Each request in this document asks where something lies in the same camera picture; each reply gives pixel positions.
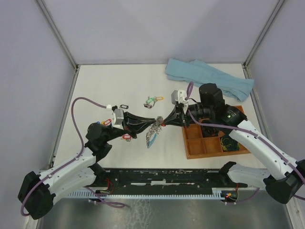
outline wooden tray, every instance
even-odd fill
[[[244,113],[242,106],[236,108]],[[191,124],[189,128],[182,127],[182,133],[187,159],[250,153],[243,145],[240,145],[238,151],[224,152],[220,144],[220,138],[224,136],[222,131],[219,131],[217,137],[203,137],[201,126]]]

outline pink cable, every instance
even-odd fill
[[[98,194],[96,194],[91,188],[89,187],[84,187],[84,188],[88,189],[91,193],[93,193],[97,197],[97,199],[100,200],[100,202],[96,202],[97,204],[106,204],[112,208],[123,208],[126,206],[125,204],[119,202],[106,202]]]
[[[94,101],[92,101],[91,99],[88,99],[88,98],[85,98],[85,97],[78,97],[76,99],[74,99],[74,101],[72,102],[72,105],[71,105],[71,115],[72,115],[72,122],[73,122],[73,125],[75,127],[75,130],[77,132],[77,135],[79,136],[80,140],[81,140],[81,150],[80,152],[78,153],[78,155],[76,156],[77,158],[79,158],[84,150],[84,140],[82,139],[81,137],[81,133],[80,131],[78,130],[78,127],[76,125],[76,122],[75,122],[75,117],[74,117],[74,105],[76,103],[76,101],[78,100],[85,100],[85,101],[88,101],[98,107],[101,107],[101,108],[106,108],[106,106],[104,105],[101,105],[101,104],[98,104]],[[54,171],[52,171],[50,174],[48,174],[46,177],[44,177],[41,181],[39,181],[29,192],[28,194],[26,195],[26,197],[24,198],[23,202],[22,202],[22,205],[21,205],[21,209],[20,209],[20,212],[21,212],[21,215],[23,216],[29,216],[30,214],[28,213],[24,213],[24,206],[25,206],[25,203],[28,201],[30,195],[33,193],[33,191],[40,185],[42,184],[45,180],[47,180],[49,178],[49,175],[53,176],[55,173],[57,173],[58,171],[60,171],[61,169],[65,168],[66,166],[68,166],[69,164],[71,164],[73,161],[75,161],[75,158],[71,159],[70,161],[68,161],[67,163],[63,164],[62,166],[58,167],[57,169],[55,169]]]

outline gray wall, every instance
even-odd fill
[[[78,64],[244,62],[277,0],[45,0]]]
[[[297,160],[305,159],[304,12],[304,0],[287,1],[250,66],[271,137]]]
[[[0,7],[0,228],[22,228],[24,176],[46,166],[73,68],[33,0]]]

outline keychain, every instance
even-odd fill
[[[163,100],[163,97],[154,97],[154,98],[150,98],[148,97],[148,99],[146,100],[146,103],[144,104],[144,107],[148,108],[148,109],[152,109],[154,107],[154,105],[156,104],[157,101],[159,100]]]
[[[125,134],[122,136],[123,140],[126,140],[126,142],[130,142],[132,140],[132,137],[129,134]]]

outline light blue towel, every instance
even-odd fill
[[[165,73],[169,80],[193,81],[197,87],[204,83],[215,83],[224,95],[241,102],[249,96],[254,84],[254,80],[236,78],[199,60],[185,63],[170,59]]]

